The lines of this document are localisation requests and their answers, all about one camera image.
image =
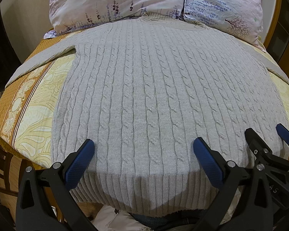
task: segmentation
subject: tree print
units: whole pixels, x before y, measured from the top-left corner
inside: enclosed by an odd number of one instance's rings
[[[250,28],[247,26],[242,15],[234,15],[232,20],[229,21],[225,19],[225,21],[230,23],[230,26],[227,28],[230,34],[238,38],[247,37],[249,35]]]

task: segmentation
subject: denim jeans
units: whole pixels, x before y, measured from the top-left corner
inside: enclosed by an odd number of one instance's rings
[[[133,218],[141,224],[150,227],[154,231],[165,231],[174,227],[195,224],[204,214],[206,210],[181,210],[163,217],[150,217],[139,214],[130,213]]]

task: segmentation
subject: sweater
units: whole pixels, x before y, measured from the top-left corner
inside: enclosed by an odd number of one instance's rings
[[[146,13],[60,41],[9,83],[73,48],[54,111],[51,158],[62,162],[86,138],[94,141],[94,157],[71,191],[77,201],[147,216],[207,208],[217,191],[193,153],[199,136],[243,167],[255,159],[244,137],[249,127],[273,154],[289,154],[275,130],[289,125],[268,69],[289,80],[231,35]]]

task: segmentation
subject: wooden chair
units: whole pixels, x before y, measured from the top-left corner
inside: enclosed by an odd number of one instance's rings
[[[0,173],[0,178],[4,180],[5,185],[5,188],[0,187],[0,192],[17,197],[18,192],[12,191],[10,189],[10,183],[8,179],[12,157],[13,155],[11,153],[5,152],[3,149],[0,148],[0,170],[3,171],[3,174]],[[22,175],[27,166],[32,166],[32,162],[23,159],[19,169],[18,187],[20,185]]]

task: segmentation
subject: pillow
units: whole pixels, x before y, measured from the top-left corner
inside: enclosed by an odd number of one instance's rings
[[[177,18],[184,0],[50,0],[49,18],[57,34],[144,12]]]
[[[185,0],[184,19],[238,37],[265,51],[258,42],[263,30],[261,0]]]

